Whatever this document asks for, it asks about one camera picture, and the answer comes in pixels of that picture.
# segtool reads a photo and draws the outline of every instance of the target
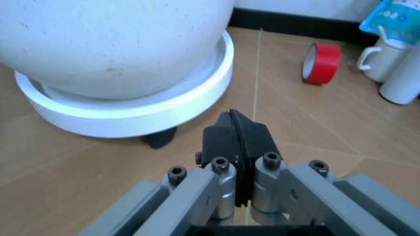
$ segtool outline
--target floor tile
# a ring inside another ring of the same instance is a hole
[[[357,153],[265,80],[259,81],[256,113],[280,142]]]
[[[276,90],[274,96],[283,95],[293,101],[359,154],[401,163],[420,163],[420,149],[416,145],[420,141],[418,136],[335,83],[324,86],[302,83],[301,63],[307,50],[306,44],[280,44],[272,37],[275,35],[263,35],[260,83],[268,83],[267,87]],[[342,76],[349,76],[345,66],[335,77]],[[268,92],[263,89],[259,90],[264,91],[261,96],[266,96]]]

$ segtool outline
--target silver metal linkage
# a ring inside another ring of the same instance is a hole
[[[221,199],[217,205],[211,219],[213,222],[223,221],[233,218],[235,212],[235,187],[236,187],[236,169],[224,157],[216,157],[205,167],[208,171],[213,171],[219,177]]]

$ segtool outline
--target white mug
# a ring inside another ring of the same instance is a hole
[[[399,40],[387,39],[381,26],[378,30],[379,40],[375,46],[365,48],[358,59],[357,68],[368,78],[383,83],[412,46]]]
[[[382,97],[396,104],[413,101],[420,93],[420,44],[411,50],[379,89]]]

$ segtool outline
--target white cylinder container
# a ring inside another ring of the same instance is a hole
[[[388,101],[405,105],[420,93],[420,44],[415,46],[379,89]]]
[[[85,96],[167,89],[220,39],[234,0],[2,0],[0,63]]]

